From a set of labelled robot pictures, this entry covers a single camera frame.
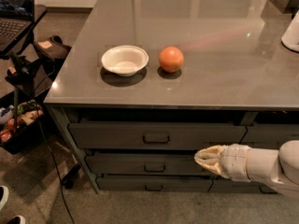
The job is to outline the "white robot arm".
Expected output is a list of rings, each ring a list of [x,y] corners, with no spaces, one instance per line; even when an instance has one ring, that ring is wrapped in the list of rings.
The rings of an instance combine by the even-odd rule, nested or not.
[[[256,94],[240,102],[223,96],[218,107],[299,108],[299,74],[279,74],[257,81]],[[235,182],[259,182],[283,195],[299,197],[299,140],[283,143],[279,149],[253,148],[241,144],[216,145],[196,152],[195,162],[209,172]]]

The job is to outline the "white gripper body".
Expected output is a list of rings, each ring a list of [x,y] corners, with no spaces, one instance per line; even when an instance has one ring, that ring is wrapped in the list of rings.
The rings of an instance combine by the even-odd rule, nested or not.
[[[247,160],[250,147],[233,144],[221,153],[221,175],[235,182],[249,182]]]

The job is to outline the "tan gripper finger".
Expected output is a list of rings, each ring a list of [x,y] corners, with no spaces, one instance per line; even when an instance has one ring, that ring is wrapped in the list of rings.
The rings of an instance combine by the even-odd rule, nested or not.
[[[204,169],[208,170],[209,172],[220,175],[224,178],[228,178],[229,176],[225,173],[224,169],[221,167],[220,163],[215,160],[196,160],[197,164],[202,166]]]
[[[196,152],[195,158],[197,160],[212,160],[216,159],[218,160],[221,157],[221,153],[226,149],[226,145],[216,145],[212,147],[207,147],[204,149],[201,149]]]

